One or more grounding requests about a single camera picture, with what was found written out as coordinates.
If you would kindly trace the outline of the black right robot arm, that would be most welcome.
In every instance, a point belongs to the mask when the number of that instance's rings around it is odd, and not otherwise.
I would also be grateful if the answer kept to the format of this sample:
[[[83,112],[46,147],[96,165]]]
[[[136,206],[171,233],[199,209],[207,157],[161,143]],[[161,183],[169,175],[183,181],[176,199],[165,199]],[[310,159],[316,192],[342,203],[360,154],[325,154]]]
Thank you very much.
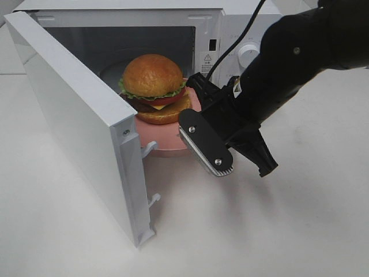
[[[179,115],[182,141],[208,172],[233,170],[235,149],[266,176],[277,166],[259,131],[261,123],[326,69],[368,65],[368,2],[319,1],[315,9],[284,16],[264,33],[257,57],[222,88],[196,73],[201,111]]]

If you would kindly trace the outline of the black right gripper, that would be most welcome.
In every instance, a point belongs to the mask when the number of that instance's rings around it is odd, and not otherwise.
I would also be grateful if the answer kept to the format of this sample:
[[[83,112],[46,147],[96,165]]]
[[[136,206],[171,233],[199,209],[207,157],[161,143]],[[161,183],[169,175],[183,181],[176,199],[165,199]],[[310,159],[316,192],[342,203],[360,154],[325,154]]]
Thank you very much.
[[[225,177],[233,172],[228,148],[253,162],[262,177],[278,166],[259,131],[259,122],[243,117],[236,108],[237,77],[219,88],[196,73],[187,79],[186,86],[195,91],[202,111],[188,108],[180,112],[179,136],[208,173]]]

